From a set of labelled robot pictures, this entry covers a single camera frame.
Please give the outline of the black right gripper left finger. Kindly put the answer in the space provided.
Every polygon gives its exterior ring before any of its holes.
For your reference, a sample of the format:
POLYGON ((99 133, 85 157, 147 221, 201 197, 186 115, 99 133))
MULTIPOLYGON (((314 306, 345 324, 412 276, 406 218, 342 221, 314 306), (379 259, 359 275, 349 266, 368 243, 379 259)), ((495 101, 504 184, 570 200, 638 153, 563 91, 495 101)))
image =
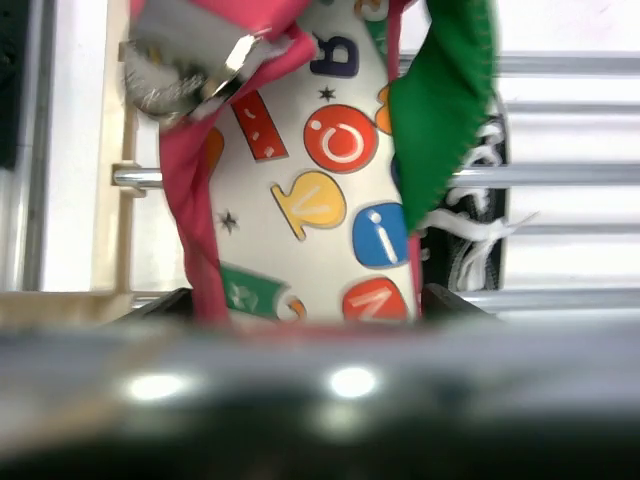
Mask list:
POLYGON ((120 322, 154 321, 165 319, 181 324, 195 323, 192 290, 181 287, 169 292, 135 294, 131 310, 118 318, 120 322))

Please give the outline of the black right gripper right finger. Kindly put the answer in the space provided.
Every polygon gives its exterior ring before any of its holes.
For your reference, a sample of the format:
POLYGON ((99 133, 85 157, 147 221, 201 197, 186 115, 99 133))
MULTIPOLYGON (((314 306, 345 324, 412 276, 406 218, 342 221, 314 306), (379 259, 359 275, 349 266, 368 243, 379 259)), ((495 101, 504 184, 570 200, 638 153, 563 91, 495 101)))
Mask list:
POLYGON ((494 320, 495 316, 464 300, 447 288, 430 283, 422 289, 423 320, 494 320))

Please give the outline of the black canvas sneaker white laces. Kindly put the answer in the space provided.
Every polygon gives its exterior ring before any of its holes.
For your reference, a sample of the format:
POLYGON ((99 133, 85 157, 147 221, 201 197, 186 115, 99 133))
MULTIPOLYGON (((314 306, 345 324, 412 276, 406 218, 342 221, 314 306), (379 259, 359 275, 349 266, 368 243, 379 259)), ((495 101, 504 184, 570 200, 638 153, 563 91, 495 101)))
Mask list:
MULTIPOLYGON (((509 163, 508 123, 499 96, 492 98, 476 138, 476 146, 465 157, 466 167, 496 168, 509 163)), ((458 293, 498 290, 502 242, 525 223, 509 222, 506 200, 505 189, 448 190, 420 231, 423 282, 458 293)))

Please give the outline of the cream and chrome shoe shelf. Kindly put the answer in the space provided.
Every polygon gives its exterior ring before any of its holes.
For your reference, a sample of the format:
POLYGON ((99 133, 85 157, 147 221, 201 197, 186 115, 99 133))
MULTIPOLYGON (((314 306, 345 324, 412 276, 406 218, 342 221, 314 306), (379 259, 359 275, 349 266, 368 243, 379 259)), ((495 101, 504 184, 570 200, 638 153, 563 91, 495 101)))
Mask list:
POLYGON ((470 244, 481 288, 514 225, 441 201, 498 164, 490 1, 112 1, 101 151, 159 128, 193 314, 128 315, 129 200, 105 185, 99 308, 1 298, 5 479, 635 479, 639 326, 425 312, 419 237, 470 244))

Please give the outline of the pink green flip-flop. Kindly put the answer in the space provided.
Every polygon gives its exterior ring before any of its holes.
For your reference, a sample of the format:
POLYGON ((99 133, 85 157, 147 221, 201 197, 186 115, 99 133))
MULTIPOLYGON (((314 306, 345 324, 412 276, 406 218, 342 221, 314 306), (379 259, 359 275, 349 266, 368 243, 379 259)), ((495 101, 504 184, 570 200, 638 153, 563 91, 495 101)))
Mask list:
POLYGON ((159 127, 195 322, 407 324, 420 231, 494 96, 490 1, 136 1, 131 103, 159 127))

